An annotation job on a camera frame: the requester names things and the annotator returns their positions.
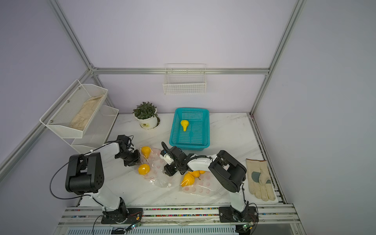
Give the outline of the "bright yellow pear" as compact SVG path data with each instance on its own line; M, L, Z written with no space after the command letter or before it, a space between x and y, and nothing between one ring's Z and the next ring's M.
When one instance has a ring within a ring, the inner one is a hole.
M188 120L184 119L180 122L180 124L183 128L183 131L186 132L190 123Z

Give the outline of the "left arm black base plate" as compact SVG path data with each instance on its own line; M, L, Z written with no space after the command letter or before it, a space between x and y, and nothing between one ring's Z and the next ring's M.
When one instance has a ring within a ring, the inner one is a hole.
M125 211L103 212L101 224L133 224L141 220L143 212L142 208L127 208Z

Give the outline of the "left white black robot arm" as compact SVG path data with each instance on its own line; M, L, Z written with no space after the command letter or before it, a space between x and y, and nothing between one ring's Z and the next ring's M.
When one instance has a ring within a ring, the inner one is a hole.
M104 212L121 208L123 200L106 185L103 160L120 159L124 166L135 166L141 156L132 143L133 136L118 135L114 141L84 154L72 155L69 159L65 188L78 196L89 196L101 205Z

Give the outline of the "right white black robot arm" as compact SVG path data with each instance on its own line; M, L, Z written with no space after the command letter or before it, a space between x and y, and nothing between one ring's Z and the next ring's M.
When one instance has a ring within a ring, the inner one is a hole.
M168 148L161 142L163 150L160 158L166 162L164 173L173 176L176 172L193 176L193 172L209 171L230 194L231 208L238 212L246 211L247 201L241 192L246 180L246 167L227 151L221 150L214 155L185 154L180 148Z

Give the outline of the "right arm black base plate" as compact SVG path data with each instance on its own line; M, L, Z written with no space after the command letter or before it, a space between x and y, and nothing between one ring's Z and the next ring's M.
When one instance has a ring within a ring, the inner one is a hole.
M242 212L229 207L219 207L219 219L221 223L230 222L258 222L259 216L256 207L246 206Z

